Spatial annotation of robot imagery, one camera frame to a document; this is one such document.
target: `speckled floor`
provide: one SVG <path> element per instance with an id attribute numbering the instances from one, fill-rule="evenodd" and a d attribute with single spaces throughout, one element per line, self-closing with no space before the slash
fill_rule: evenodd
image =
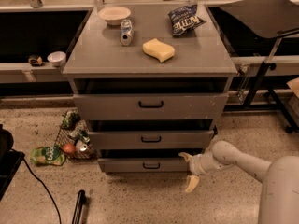
<path id="1" fill-rule="evenodd" d="M 13 133 L 14 148 L 29 162 L 34 147 L 53 145 L 64 112 L 73 107 L 70 98 L 2 100 L 0 123 Z M 285 133 L 285 125 L 279 112 L 225 113 L 213 142 L 229 141 L 269 161 L 299 155 L 299 133 Z M 83 211 L 88 224 L 257 223 L 261 184 L 236 167 L 202 178 L 186 194 L 184 173 L 106 175 L 95 161 L 30 166 L 52 193 L 64 224 L 72 222 L 81 189 L 88 197 Z M 58 223 L 50 197 L 24 163 L 0 202 L 0 223 Z"/>

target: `cabinet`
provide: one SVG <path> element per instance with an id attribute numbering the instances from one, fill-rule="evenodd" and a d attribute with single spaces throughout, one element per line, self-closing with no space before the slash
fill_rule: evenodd
<path id="1" fill-rule="evenodd" d="M 133 43 L 122 47 L 120 28 L 94 10 L 63 74 L 103 172 L 187 171 L 178 154 L 209 145 L 235 66 L 203 5 L 197 12 L 206 23 L 178 38 L 167 13 L 180 4 L 123 6 L 132 12 Z M 143 53 L 152 38 L 175 56 L 159 63 Z"/>

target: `white robotic arm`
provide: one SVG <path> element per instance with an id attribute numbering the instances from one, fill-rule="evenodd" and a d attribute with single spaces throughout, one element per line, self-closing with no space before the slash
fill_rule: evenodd
<path id="1" fill-rule="evenodd" d="M 237 166 L 262 183 L 259 224 L 299 223 L 299 157 L 286 156 L 274 162 L 242 153 L 225 141 L 204 154 L 179 153 L 190 165 L 186 192 L 192 192 L 202 175 Z"/>

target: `bowl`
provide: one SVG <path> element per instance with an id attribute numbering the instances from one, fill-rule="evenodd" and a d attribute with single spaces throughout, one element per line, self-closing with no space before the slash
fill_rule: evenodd
<path id="1" fill-rule="evenodd" d="M 98 14 L 107 24 L 117 26 L 131 15 L 131 11 L 126 7 L 105 7 Z"/>
<path id="2" fill-rule="evenodd" d="M 66 62 L 66 54 L 62 51 L 55 51 L 51 53 L 47 59 L 54 67 L 60 67 Z"/>

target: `black snack bag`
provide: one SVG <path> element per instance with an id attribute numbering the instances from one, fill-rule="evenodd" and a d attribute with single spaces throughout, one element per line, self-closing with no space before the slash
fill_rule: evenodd
<path id="1" fill-rule="evenodd" d="M 172 35 L 181 35 L 196 27 L 204 24 L 206 21 L 196 16 L 197 5 L 179 7 L 168 13 L 172 22 Z"/>

